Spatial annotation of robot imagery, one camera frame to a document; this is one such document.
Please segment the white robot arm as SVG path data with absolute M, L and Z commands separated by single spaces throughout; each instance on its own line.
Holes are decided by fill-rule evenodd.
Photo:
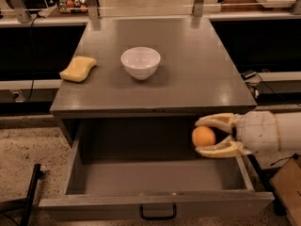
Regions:
M 192 142 L 203 157 L 301 151 L 301 113 L 213 114 L 195 123 Z

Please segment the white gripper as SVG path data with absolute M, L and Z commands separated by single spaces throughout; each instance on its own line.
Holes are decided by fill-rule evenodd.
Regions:
M 196 127 L 217 128 L 231 134 L 236 128 L 236 140 L 228 136 L 216 145 L 197 146 L 196 152 L 206 158 L 231 158 L 238 155 L 277 152 L 279 135 L 276 116 L 269 111 L 251 111 L 242 116 L 234 113 L 218 113 L 199 118 Z

